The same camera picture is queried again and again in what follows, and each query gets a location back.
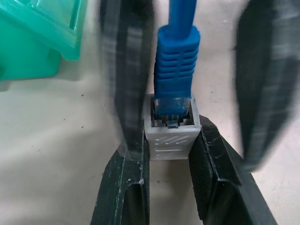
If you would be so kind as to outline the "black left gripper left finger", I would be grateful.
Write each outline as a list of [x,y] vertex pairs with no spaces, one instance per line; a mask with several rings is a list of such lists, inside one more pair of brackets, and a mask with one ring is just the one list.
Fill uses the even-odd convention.
[[150,156],[144,127],[131,139],[132,145],[119,145],[105,167],[92,225],[150,223]]

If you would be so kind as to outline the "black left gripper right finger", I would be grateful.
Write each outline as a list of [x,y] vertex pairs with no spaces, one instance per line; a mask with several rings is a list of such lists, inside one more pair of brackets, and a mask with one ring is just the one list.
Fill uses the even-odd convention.
[[198,216],[205,225],[275,225],[257,183],[242,170],[243,159],[207,117],[189,154]]

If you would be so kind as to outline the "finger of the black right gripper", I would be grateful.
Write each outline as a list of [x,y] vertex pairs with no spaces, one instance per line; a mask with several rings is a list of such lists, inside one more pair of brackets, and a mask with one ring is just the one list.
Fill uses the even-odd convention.
[[143,142],[143,102],[151,68],[151,0],[103,0],[101,48],[107,92],[120,136],[120,152],[136,155]]
[[248,1],[237,23],[235,46],[245,171],[255,171],[271,152],[290,119],[299,87],[299,1]]

